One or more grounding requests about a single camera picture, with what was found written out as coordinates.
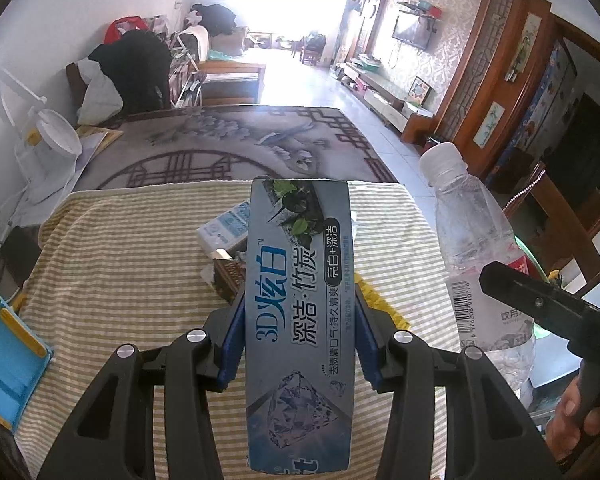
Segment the patterned wallpaper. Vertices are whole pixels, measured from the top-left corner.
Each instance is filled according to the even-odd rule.
[[[382,75],[405,92],[416,76],[429,83],[432,90],[424,107],[437,112],[464,52],[481,0],[427,0],[442,9],[442,18],[436,23],[438,33],[431,37],[426,51],[391,37],[400,8],[398,1],[413,0],[388,0],[373,55],[382,60]],[[396,60],[399,45],[402,46]]]

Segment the blue tray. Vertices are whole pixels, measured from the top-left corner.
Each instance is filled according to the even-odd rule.
[[[16,430],[51,355],[0,297],[0,424],[8,430]]]

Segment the clear plastic bottle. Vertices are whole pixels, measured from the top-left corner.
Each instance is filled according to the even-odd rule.
[[[527,272],[526,260],[502,209],[466,168],[450,142],[434,146],[420,159],[436,192],[438,241],[461,345],[482,348],[515,391],[533,365],[533,319],[483,294],[478,277],[496,260]]]

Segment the tv stand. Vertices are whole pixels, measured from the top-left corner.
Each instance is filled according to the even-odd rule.
[[[424,145],[433,122],[433,113],[408,103],[407,92],[375,72],[345,63],[344,75],[354,81],[360,79],[369,86],[364,95],[355,94],[385,124],[391,124],[398,130],[402,142]]]

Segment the white bottle cap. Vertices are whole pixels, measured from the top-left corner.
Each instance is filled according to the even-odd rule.
[[[442,182],[466,174],[466,163],[452,142],[442,142],[429,148],[420,157],[420,171],[430,186],[440,186]]]

